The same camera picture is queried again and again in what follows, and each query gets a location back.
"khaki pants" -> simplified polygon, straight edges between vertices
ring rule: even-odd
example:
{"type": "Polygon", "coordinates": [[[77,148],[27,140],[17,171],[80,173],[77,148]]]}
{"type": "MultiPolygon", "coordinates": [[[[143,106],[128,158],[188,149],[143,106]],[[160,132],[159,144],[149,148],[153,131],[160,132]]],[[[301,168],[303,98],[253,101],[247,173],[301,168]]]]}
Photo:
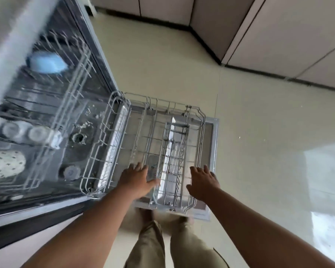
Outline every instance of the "khaki pants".
{"type": "MultiPolygon", "coordinates": [[[[228,268],[224,259],[200,240],[188,223],[181,223],[171,236],[170,252],[175,268],[228,268]]],[[[133,247],[126,268],[164,268],[165,246],[156,221],[145,226],[133,247]]]]}

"upper dish rack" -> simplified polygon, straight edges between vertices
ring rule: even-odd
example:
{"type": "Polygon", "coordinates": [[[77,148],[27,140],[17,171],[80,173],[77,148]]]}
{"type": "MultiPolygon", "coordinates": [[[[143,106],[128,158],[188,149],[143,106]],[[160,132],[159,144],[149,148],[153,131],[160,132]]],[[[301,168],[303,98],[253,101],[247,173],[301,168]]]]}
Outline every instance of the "upper dish rack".
{"type": "MultiPolygon", "coordinates": [[[[59,74],[40,74],[23,66],[0,104],[0,117],[47,126],[67,137],[77,99],[82,96],[82,87],[90,77],[91,52],[80,36],[54,30],[43,33],[32,51],[57,53],[68,69],[59,74]]],[[[20,150],[26,157],[22,173],[0,179],[0,193],[38,187],[55,149],[47,145],[17,144],[2,136],[0,141],[12,143],[11,149],[20,150]]]]}
{"type": "Polygon", "coordinates": [[[191,183],[189,167],[200,166],[205,120],[195,106],[114,92],[81,180],[82,192],[100,198],[130,163],[142,162],[149,166],[147,179],[161,181],[139,203],[185,213],[196,204],[185,187],[191,183]],[[98,173],[92,173],[94,164],[100,165],[98,173]]]}

